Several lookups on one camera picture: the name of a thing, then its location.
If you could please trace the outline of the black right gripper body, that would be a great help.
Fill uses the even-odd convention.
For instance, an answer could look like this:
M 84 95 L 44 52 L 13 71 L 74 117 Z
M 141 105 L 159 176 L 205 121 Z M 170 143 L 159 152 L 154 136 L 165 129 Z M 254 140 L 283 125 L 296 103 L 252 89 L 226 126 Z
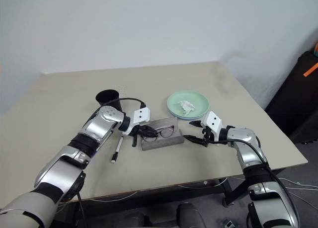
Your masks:
M 203 134 L 203 146 L 207 147 L 209 144 L 212 144 L 214 142 L 214 134 L 212 133 L 212 130 L 206 126 L 202 130 Z

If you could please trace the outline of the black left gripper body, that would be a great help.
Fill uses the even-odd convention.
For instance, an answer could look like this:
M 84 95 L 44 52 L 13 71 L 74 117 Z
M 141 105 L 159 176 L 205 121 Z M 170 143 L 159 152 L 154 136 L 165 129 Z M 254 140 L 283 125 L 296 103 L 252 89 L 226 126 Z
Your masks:
M 135 125 L 130 133 L 128 134 L 129 136 L 131 137 L 135 137 L 137 135 L 140 135 L 140 136 L 143 136 L 144 135 L 144 132 L 145 132 L 145 127 L 144 126 L 141 126 L 141 125 Z

